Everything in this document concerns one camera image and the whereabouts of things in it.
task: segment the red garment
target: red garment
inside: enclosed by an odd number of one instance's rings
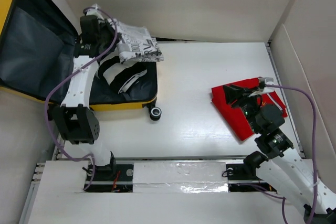
[[[246,79],[243,81],[232,82],[228,84],[234,84],[244,88],[254,88],[259,85],[259,80],[258,78],[253,78],[253,79]],[[240,140],[244,141],[245,139],[252,136],[254,132],[251,130],[247,120],[245,119],[245,116],[243,115],[243,112],[238,108],[233,109],[226,104],[223,86],[212,88],[212,94],[213,94],[212,102],[215,104],[219,112],[222,114],[224,119],[234,130],[234,132],[240,138]],[[276,94],[275,91],[269,94],[262,95],[262,105],[265,104],[279,105],[282,108],[282,116],[284,118],[287,117],[286,106],[281,101],[280,97]]]

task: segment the folded clothing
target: folded clothing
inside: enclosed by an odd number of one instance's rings
[[[128,60],[140,62],[158,62],[163,61],[163,55],[155,37],[152,37],[145,27],[129,26],[117,19],[114,19],[117,25],[120,41],[117,43],[120,62]]]
[[[253,78],[228,84],[234,84],[244,88],[254,88],[259,85],[259,80],[258,78]],[[244,141],[245,139],[252,136],[254,132],[251,130],[247,120],[245,119],[243,112],[240,109],[233,109],[230,107],[230,105],[226,104],[223,86],[212,88],[212,94],[213,94],[212,99],[213,104],[222,114],[224,119],[227,121],[227,123],[230,125],[232,130],[239,137],[239,139],[241,141]],[[266,93],[262,95],[262,106],[266,104],[276,105],[282,111],[282,116],[284,118],[287,117],[286,106],[281,101],[280,97],[276,94],[275,91],[272,93]]]
[[[105,80],[113,92],[120,94],[126,93],[146,73],[147,69],[141,62],[128,60],[121,64],[118,52],[115,51],[99,63],[96,76]]]

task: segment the open suitcase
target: open suitcase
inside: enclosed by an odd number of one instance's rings
[[[48,93],[73,70],[73,51],[79,35],[51,0],[0,0],[1,89],[44,102]],[[144,63],[147,74],[127,93],[116,94],[95,78],[90,107],[95,111],[138,109],[147,106],[151,119],[156,103],[156,63]],[[51,102],[60,104],[69,83]]]

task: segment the yellow suitcase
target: yellow suitcase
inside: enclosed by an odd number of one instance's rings
[[[0,0],[0,86],[8,92],[44,102],[48,93],[72,73],[73,50],[79,35],[51,0]],[[95,111],[149,108],[157,95],[155,62],[144,63],[147,74],[127,92],[116,94],[95,78],[90,107]],[[64,85],[52,97],[60,104]]]

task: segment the suitcase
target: suitcase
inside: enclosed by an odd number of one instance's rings
[[[0,88],[44,102],[72,73],[79,35],[51,0],[0,0],[0,6]],[[127,93],[113,93],[105,81],[95,77],[90,107],[95,111],[148,107],[151,119],[158,120],[156,63],[144,64],[147,74]],[[68,87],[69,82],[51,97],[51,103],[60,104]]]

